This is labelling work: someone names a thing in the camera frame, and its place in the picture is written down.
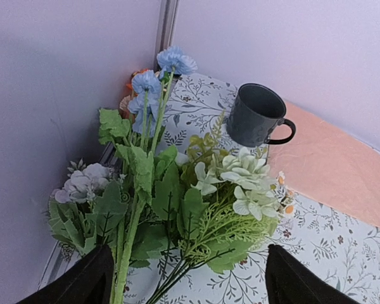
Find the orange fake flower stem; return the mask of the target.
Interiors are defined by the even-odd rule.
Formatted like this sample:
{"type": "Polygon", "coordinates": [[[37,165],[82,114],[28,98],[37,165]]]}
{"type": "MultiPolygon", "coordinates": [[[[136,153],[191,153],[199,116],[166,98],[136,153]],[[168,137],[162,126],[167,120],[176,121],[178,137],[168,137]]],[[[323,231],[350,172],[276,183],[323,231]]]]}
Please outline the orange fake flower stem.
{"type": "Polygon", "coordinates": [[[155,121],[158,118],[162,92],[158,74],[149,69],[140,70],[132,74],[126,86],[129,93],[119,104],[122,116],[134,121],[139,114],[143,114],[144,106],[147,105],[146,114],[155,121]]]}

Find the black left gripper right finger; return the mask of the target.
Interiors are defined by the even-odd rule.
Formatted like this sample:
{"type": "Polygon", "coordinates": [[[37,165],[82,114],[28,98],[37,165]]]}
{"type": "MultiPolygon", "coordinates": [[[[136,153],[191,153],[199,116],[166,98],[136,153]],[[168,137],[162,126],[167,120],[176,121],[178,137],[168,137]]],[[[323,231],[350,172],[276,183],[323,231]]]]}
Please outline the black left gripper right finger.
{"type": "Polygon", "coordinates": [[[269,245],[265,286],[270,304],[355,304],[326,284],[280,245],[269,245]]]}

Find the peach wrapping paper sheet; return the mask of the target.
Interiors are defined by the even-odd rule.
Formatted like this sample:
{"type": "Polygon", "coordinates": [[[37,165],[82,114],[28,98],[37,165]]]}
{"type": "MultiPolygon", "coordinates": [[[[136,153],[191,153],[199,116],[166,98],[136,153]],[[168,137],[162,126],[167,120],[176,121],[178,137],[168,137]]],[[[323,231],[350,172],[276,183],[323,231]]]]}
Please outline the peach wrapping paper sheet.
{"type": "Polygon", "coordinates": [[[380,154],[341,129],[287,103],[296,135],[270,146],[272,175],[307,198],[380,228],[380,154]]]}

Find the blue fake flower stem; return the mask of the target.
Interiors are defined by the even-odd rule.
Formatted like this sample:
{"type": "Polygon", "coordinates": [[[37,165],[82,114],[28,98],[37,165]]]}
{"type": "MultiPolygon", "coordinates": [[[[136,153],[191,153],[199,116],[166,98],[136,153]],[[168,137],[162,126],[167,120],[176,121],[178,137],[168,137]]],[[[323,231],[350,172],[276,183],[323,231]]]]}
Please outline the blue fake flower stem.
{"type": "Polygon", "coordinates": [[[141,215],[153,201],[155,181],[174,163],[177,150],[167,156],[156,152],[165,108],[174,77],[190,75],[196,62],[178,46],[156,55],[159,71],[145,70],[131,80],[132,96],[126,105],[127,118],[117,112],[100,111],[101,136],[111,142],[122,159],[122,176],[110,182],[95,204],[99,211],[97,232],[111,245],[114,275],[110,303],[123,303],[124,287],[141,215]]]}

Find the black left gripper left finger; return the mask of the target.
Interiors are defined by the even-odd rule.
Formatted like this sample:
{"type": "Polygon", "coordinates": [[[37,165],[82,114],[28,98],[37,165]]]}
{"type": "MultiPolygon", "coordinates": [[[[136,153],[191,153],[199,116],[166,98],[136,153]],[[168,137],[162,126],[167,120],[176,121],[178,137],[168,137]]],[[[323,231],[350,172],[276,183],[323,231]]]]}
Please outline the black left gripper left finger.
{"type": "Polygon", "coordinates": [[[109,303],[114,261],[107,245],[98,246],[57,280],[19,304],[109,303]]]}

